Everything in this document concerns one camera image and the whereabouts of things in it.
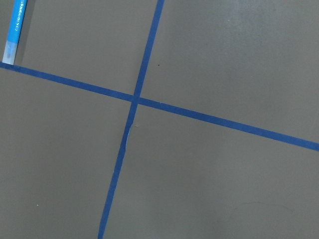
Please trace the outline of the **blue marker pen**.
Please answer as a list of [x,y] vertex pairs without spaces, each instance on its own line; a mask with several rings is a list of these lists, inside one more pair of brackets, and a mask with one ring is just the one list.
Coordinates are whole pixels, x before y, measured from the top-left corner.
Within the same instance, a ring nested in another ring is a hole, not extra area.
[[15,0],[10,18],[2,62],[13,65],[23,25],[27,0]]

